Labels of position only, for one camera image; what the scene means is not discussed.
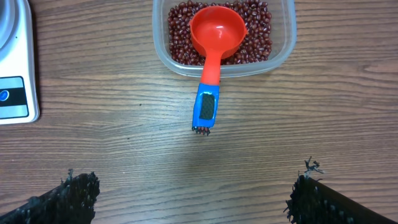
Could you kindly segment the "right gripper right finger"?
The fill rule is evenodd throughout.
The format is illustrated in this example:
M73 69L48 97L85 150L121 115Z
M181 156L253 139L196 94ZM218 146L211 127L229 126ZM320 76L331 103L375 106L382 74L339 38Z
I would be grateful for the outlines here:
M397 224L383 215L351 200L311 178L312 172L324 173L320 163L307 159L307 170L299 174L286 201L289 222L296 224Z

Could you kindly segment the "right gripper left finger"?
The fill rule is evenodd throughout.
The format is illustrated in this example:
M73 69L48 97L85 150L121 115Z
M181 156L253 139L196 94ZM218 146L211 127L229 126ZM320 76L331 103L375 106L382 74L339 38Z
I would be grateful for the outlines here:
M95 217L100 180L94 172L73 176L41 196L1 216L1 224L90 224Z

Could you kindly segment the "red scoop with blue handle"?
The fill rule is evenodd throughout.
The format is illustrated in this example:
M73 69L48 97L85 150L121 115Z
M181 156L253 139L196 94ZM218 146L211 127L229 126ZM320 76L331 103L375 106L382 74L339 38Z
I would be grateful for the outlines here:
M195 50L205 57L195 104L192 131L209 135L220 97L221 61L232 56L248 33L243 18L223 6L199 10L190 21Z

